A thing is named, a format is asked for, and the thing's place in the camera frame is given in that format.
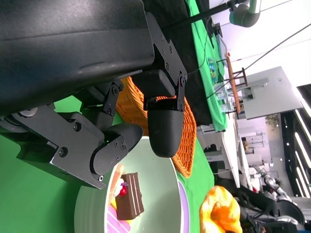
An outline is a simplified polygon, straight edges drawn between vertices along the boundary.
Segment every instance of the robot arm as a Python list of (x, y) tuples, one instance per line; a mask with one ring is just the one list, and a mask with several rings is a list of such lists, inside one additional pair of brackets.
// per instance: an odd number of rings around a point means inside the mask
[(287, 195), (287, 193), (276, 183), (275, 179), (273, 179), (264, 169), (260, 169), (259, 166), (254, 166), (256, 171), (261, 174), (263, 181), (266, 185), (271, 187), (277, 194), (279, 199), (284, 199), (292, 202), (292, 199)]
[[(144, 94), (152, 149), (175, 155), (187, 72), (141, 0), (0, 0), (0, 9), (0, 134), (21, 146), (18, 158), (103, 188), (143, 134), (111, 126), (127, 76)], [(70, 95), (82, 114), (56, 113), (53, 102)]]
[(257, 23), (260, 16), (261, 0), (250, 0), (250, 6), (242, 3), (230, 12), (230, 23), (249, 28)]

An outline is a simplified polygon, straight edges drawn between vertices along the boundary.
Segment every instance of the orange plush toy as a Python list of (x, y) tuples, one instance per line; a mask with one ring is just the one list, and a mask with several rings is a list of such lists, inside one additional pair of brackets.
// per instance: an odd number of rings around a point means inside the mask
[(213, 187), (200, 208), (200, 233), (242, 233), (240, 207), (233, 196), (221, 186)]

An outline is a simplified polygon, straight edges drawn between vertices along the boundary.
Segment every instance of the green table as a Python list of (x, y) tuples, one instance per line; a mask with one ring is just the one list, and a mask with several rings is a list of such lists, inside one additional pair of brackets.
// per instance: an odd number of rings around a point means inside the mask
[[(199, 9), (198, 9), (198, 6), (195, 0), (185, 0), (185, 2), (190, 10), (189, 16), (194, 16), (199, 13)], [(192, 35), (193, 35), (198, 64), (200, 66), (202, 63), (204, 63), (202, 67), (200, 68), (200, 74), (202, 77), (205, 95), (206, 97), (209, 97), (212, 93), (214, 93), (215, 90), (214, 90), (212, 78), (210, 75), (209, 64), (208, 64), (207, 58), (211, 57), (215, 62), (221, 60), (219, 56), (219, 52), (218, 52), (217, 41), (216, 41), (215, 36), (213, 36), (212, 38), (213, 45), (214, 45), (214, 48), (213, 48), (208, 38), (206, 27), (202, 20), (199, 20), (191, 24), (191, 27), (192, 27)], [(218, 66), (219, 66), (220, 73), (222, 75), (222, 77), (220, 76), (218, 77), (218, 81), (222, 81), (223, 75), (225, 73), (225, 69), (222, 63), (218, 63)], [(212, 117), (214, 129), (216, 131), (225, 130), (227, 128), (227, 122), (225, 118), (225, 113), (223, 113), (220, 109), (220, 104), (222, 104), (222, 102), (217, 100), (216, 95), (212, 95), (210, 98), (208, 98), (207, 103), (208, 103), (208, 108), (209, 108), (209, 111)]]
[[(57, 102), (59, 112), (74, 112), (80, 102), (69, 97)], [(116, 115), (114, 123), (123, 120)], [(20, 148), (0, 136), (0, 232), (74, 233), (74, 208), (79, 185), (62, 181), (16, 158)], [(190, 203), (190, 227), (199, 232), (199, 207), (214, 186), (213, 174), (196, 142), (192, 176), (178, 174)]]

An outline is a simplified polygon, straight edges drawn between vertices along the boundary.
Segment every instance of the red cherry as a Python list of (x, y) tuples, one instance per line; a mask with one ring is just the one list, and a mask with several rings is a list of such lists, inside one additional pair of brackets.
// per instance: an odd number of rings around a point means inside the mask
[(121, 197), (124, 197), (127, 194), (127, 188), (125, 186), (123, 186), (123, 188), (121, 189), (119, 195)]

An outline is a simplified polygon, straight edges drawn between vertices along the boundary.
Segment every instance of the orange wicker basket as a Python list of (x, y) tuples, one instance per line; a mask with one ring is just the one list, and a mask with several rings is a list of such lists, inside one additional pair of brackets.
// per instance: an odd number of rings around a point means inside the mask
[[(119, 94), (117, 111), (125, 122), (139, 124), (144, 129), (144, 135), (148, 136), (147, 112), (143, 110), (144, 95), (134, 85), (131, 77), (122, 79), (122, 81), (124, 90)], [(183, 133), (179, 149), (173, 157), (173, 163), (177, 171), (186, 178), (189, 178), (192, 172), (195, 140), (196, 123), (190, 106), (185, 100)]]

